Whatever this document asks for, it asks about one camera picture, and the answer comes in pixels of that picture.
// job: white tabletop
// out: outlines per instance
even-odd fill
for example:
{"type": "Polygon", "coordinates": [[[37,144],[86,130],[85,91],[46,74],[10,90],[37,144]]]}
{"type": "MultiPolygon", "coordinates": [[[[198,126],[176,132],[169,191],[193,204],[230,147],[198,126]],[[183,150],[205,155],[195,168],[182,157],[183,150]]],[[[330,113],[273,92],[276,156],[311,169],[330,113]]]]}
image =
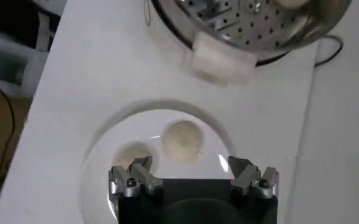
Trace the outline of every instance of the white tabletop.
{"type": "Polygon", "coordinates": [[[218,86],[143,1],[69,0],[0,198],[0,223],[82,223],[80,177],[92,145],[138,111],[181,110],[211,125],[232,154],[280,172],[288,201],[317,45],[218,86]]]}

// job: black wire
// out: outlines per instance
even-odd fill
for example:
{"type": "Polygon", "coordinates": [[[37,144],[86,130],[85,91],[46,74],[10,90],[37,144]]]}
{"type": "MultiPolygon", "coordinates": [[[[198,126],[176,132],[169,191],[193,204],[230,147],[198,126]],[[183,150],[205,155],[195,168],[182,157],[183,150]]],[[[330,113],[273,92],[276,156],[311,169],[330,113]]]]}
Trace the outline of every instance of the black wire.
{"type": "Polygon", "coordinates": [[[14,134],[14,131],[15,131],[15,115],[14,115],[14,109],[13,109],[13,106],[11,104],[10,99],[6,96],[6,94],[3,92],[3,90],[1,88],[0,88],[0,93],[1,93],[2,97],[5,98],[7,104],[9,106],[9,108],[10,108],[10,113],[11,113],[11,117],[12,117],[12,129],[11,129],[9,137],[7,138],[7,141],[6,141],[5,145],[4,145],[4,149],[3,149],[2,157],[1,157],[1,162],[0,162],[0,174],[1,174],[2,166],[4,164],[5,156],[6,156],[6,153],[7,153],[7,149],[9,147],[11,138],[12,138],[12,136],[14,134]]]}
{"type": "Polygon", "coordinates": [[[319,62],[316,62],[315,64],[315,68],[319,67],[319,66],[322,66],[328,62],[330,62],[331,60],[333,60],[336,56],[338,56],[338,54],[343,50],[343,47],[344,47],[344,42],[343,42],[343,39],[339,36],[336,36],[336,35],[327,35],[327,36],[324,36],[323,38],[327,38],[327,39],[331,39],[331,40],[334,40],[336,42],[339,43],[339,48],[338,50],[336,50],[330,57],[328,57],[327,59],[323,60],[323,61],[319,61],[319,62]]]}

